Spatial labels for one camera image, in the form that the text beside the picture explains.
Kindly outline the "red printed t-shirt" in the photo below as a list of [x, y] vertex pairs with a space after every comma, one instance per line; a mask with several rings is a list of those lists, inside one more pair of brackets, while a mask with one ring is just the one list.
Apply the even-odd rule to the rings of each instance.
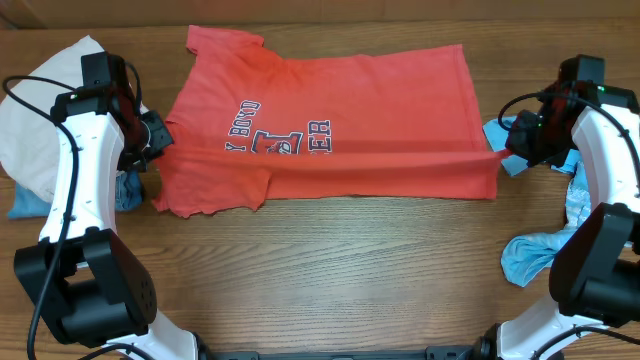
[[459, 45], [381, 56], [285, 59], [262, 37], [191, 26], [195, 62], [167, 117], [154, 204], [180, 217], [273, 199], [494, 199]]

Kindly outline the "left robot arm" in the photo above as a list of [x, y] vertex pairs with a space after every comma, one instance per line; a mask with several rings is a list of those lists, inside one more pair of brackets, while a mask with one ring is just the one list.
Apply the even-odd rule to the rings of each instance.
[[82, 86], [66, 87], [45, 119], [59, 138], [53, 203], [35, 246], [14, 256], [14, 272], [34, 304], [26, 342], [35, 358], [39, 323], [61, 344], [95, 358], [117, 350], [129, 359], [211, 358], [195, 333], [157, 307], [149, 272], [118, 237], [116, 174], [144, 171], [173, 139], [155, 111], [142, 111], [135, 70], [108, 52], [80, 59]]

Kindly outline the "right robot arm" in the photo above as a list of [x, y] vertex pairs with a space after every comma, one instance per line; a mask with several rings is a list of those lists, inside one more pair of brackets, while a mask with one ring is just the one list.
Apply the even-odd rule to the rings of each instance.
[[534, 93], [538, 112], [521, 111], [505, 146], [533, 167], [561, 165], [580, 152], [591, 212], [559, 250], [549, 294], [519, 317], [496, 324], [466, 359], [561, 359], [589, 334], [630, 344], [618, 328], [639, 319], [639, 265], [621, 259], [639, 248], [639, 102], [605, 83], [605, 61], [579, 54], [563, 61], [557, 80]]

